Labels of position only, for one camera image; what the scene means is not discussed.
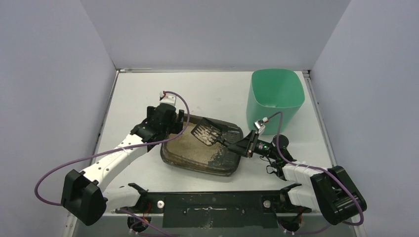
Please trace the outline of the dark plastic litter tray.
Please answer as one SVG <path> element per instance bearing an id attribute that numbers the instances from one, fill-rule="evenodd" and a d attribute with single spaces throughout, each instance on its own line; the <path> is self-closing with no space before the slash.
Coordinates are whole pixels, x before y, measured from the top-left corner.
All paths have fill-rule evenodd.
<path id="1" fill-rule="evenodd" d="M 211 175 L 230 176 L 238 168 L 241 156 L 220 143 L 207 146 L 196 139 L 191 131 L 202 119 L 191 115 L 186 131 L 178 138 L 164 143 L 160 149 L 163 162 Z"/>

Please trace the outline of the black slotted litter scoop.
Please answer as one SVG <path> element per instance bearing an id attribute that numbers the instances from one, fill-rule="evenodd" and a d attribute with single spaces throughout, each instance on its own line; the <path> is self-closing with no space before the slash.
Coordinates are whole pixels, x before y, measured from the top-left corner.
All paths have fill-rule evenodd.
<path id="1" fill-rule="evenodd" d="M 192 129 L 191 134 L 208 147 L 216 143 L 220 143 L 224 147 L 229 147 L 233 144 L 228 140 L 227 126 L 209 118 L 202 118 Z"/>

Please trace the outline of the green plastic bin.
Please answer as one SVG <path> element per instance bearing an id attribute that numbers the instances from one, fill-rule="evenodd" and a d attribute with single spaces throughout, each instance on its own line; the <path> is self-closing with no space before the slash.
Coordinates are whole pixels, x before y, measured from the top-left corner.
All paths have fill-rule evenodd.
<path id="1" fill-rule="evenodd" d="M 281 131 L 284 132 L 290 121 L 305 101 L 303 85 L 298 75 L 288 69 L 262 69 L 252 73 L 248 101 L 246 106 L 246 121 L 249 129 L 254 129 L 254 122 L 267 117 L 264 135 L 275 135 L 280 122 L 280 116 L 270 118 L 281 111 L 283 120 Z M 264 105 L 277 104 L 277 108 L 267 108 Z"/>

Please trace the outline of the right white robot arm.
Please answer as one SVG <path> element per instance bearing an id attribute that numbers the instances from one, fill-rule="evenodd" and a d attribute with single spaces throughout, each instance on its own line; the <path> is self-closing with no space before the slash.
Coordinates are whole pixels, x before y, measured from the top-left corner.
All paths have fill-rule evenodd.
<path id="1" fill-rule="evenodd" d="M 347 223 L 361 215 L 367 203 L 346 170 L 341 166 L 315 168 L 295 160 L 288 151 L 289 140 L 280 134 L 272 142 L 259 139 L 255 131 L 235 143 L 221 140 L 229 151 L 251 158 L 254 154 L 269 162 L 267 172 L 279 179 L 294 182 L 283 188 L 285 204 L 319 211 L 331 224 Z"/>

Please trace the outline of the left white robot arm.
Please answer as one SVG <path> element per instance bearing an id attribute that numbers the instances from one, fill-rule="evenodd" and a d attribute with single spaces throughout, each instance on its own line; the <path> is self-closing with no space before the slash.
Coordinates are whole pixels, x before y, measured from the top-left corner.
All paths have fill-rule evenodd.
<path id="1" fill-rule="evenodd" d="M 64 179 L 61 205 L 86 226 L 96 223 L 105 212 L 133 207 L 146 191 L 135 183 L 109 189 L 109 184 L 134 160 L 157 144 L 181 134 L 189 114 L 174 105 L 161 103 L 147 108 L 147 117 L 136 125 L 115 151 L 82 171 L 71 170 Z"/>

